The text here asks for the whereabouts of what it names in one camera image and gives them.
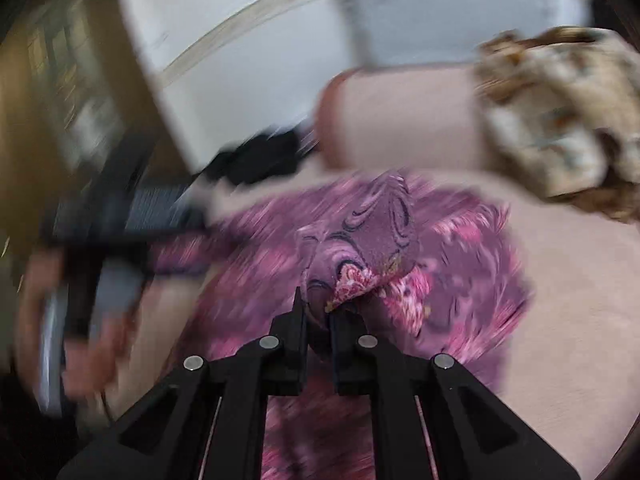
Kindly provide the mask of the person's left hand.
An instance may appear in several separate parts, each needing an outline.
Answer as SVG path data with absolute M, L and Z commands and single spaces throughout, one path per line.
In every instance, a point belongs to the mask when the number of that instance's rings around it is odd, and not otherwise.
M 102 263 L 89 297 L 91 312 L 81 315 L 78 330 L 66 330 L 72 288 L 64 252 L 32 252 L 18 293 L 13 359 L 38 412 L 60 418 L 116 380 L 119 364 L 130 355 L 145 285 L 146 277 L 131 264 Z

